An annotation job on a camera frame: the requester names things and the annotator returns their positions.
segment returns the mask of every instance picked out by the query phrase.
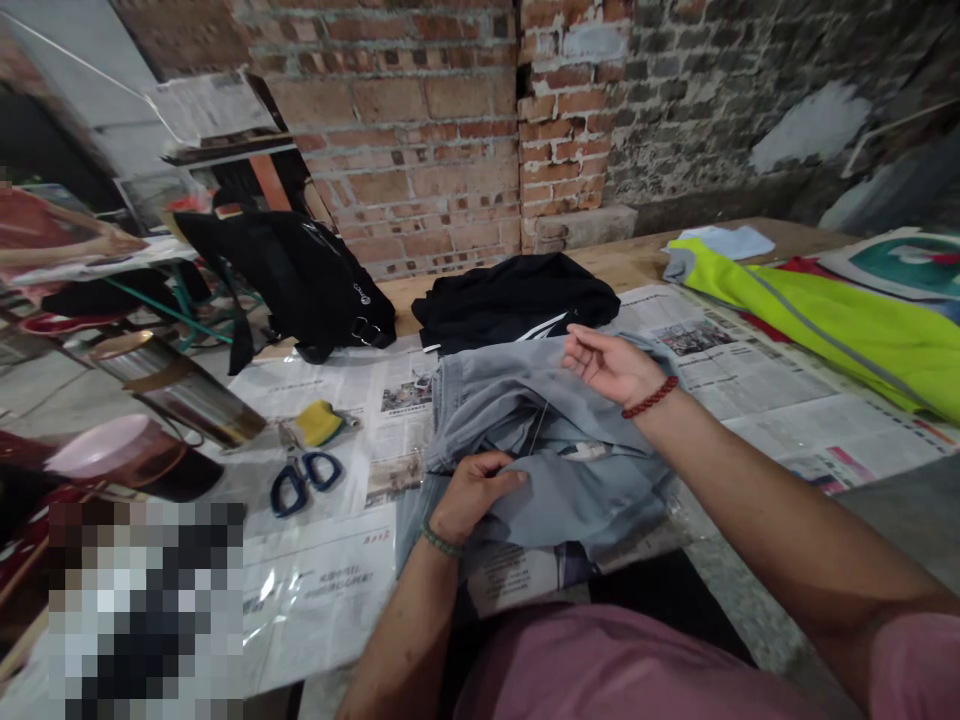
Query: yellow-green jacket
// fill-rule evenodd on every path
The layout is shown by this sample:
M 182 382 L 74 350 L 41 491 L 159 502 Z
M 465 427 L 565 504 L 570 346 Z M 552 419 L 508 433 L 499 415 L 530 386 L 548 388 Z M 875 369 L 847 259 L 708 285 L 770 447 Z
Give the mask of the yellow-green jacket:
M 932 310 L 815 275 L 738 265 L 675 240 L 664 279 L 746 310 L 910 412 L 960 424 L 960 327 Z

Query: gray stone wall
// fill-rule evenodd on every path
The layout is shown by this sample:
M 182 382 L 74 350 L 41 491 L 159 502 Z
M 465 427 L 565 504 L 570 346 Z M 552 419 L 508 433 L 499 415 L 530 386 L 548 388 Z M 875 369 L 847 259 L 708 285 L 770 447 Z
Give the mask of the gray stone wall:
M 866 122 L 887 121 L 891 101 L 930 53 L 956 46 L 955 8 L 895 0 L 637 0 L 604 205 L 638 207 L 639 232 L 732 212 L 815 223 L 850 184 L 839 180 L 846 156 L 812 152 L 759 172 L 752 149 L 831 82 L 869 101 Z M 955 96 L 957 64 L 954 57 L 925 79 L 912 98 L 916 110 Z M 810 121 L 818 119 L 814 112 Z

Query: denim fabric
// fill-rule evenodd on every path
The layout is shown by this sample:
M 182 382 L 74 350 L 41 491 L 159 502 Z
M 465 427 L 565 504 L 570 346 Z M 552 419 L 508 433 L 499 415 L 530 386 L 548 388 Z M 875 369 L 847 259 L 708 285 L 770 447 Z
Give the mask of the denim fabric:
M 623 337 L 653 350 L 639 337 Z M 593 559 L 660 519 L 664 506 L 656 488 L 669 468 L 618 405 L 560 367 L 563 343 L 547 338 L 491 345 L 442 360 L 433 379 L 426 476 L 398 505 L 398 573 L 457 463 L 484 450 L 515 456 L 506 469 L 525 471 L 530 479 L 498 500 L 477 527 L 462 574 L 478 565 L 491 541 L 524 547 L 578 541 Z M 672 372 L 665 358 L 654 358 Z M 589 461 L 563 456 L 583 442 L 604 443 L 606 454 Z

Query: pink lid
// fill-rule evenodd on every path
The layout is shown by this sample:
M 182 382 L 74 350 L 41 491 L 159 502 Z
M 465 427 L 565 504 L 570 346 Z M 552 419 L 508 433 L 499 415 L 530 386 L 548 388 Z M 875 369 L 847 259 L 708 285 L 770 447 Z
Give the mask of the pink lid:
M 78 435 L 45 468 L 75 480 L 105 475 L 138 458 L 161 435 L 163 429 L 146 415 L 125 415 Z

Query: red bead bracelet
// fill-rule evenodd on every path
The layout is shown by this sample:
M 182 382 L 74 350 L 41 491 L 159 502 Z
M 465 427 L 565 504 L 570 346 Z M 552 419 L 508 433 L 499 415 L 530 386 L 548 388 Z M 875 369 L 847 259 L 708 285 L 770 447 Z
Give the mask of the red bead bracelet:
M 649 410 L 658 402 L 663 400 L 667 395 L 669 395 L 670 391 L 673 390 L 679 382 L 680 382 L 680 378 L 678 378 L 676 375 L 671 375 L 670 377 L 667 378 L 666 382 L 664 382 L 663 385 L 660 386 L 660 389 L 657 390 L 653 395 L 648 397 L 639 405 L 636 405 L 632 408 L 628 408 L 624 410 L 622 413 L 620 413 L 620 415 L 623 417 L 624 420 L 629 420 L 630 418 L 635 417 L 636 415 L 639 415 L 644 410 Z

